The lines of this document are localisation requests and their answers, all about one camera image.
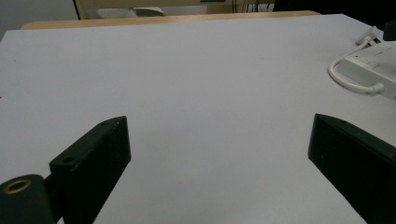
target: metal grommet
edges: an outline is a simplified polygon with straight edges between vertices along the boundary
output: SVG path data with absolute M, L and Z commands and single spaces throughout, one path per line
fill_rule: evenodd
M 3 192 L 5 194 L 14 194 L 27 189 L 32 184 L 30 179 L 19 179 L 10 184 L 8 184 L 4 189 Z

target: white table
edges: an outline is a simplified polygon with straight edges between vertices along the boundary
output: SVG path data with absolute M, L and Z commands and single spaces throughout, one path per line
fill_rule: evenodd
M 393 101 L 328 64 L 368 25 L 344 15 L 9 31 L 0 44 L 0 182 L 128 118 L 132 161 L 95 220 L 365 223 L 307 158 L 316 113 L 396 145 Z

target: power plug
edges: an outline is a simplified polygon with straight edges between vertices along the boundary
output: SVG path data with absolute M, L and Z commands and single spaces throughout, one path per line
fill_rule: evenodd
M 373 86 L 382 83 L 381 95 L 396 97 L 396 41 L 385 41 L 352 53 L 338 64 L 335 70 L 360 83 Z

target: wooden table edge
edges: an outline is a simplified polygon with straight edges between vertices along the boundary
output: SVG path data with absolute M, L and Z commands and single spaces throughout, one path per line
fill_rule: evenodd
M 302 11 L 205 14 L 205 15 L 164 16 L 164 17 L 140 17 L 140 18 L 81 20 L 81 21 L 32 21 L 24 24 L 21 29 L 38 30 L 38 29 L 83 28 L 83 27 L 98 27 L 98 26 L 155 24 L 155 23 L 169 23 L 169 22 L 181 22 L 181 21 L 280 18 L 280 17 L 297 17 L 297 16 L 314 16 L 314 15 L 320 15 L 320 14 L 311 10 L 302 10 Z

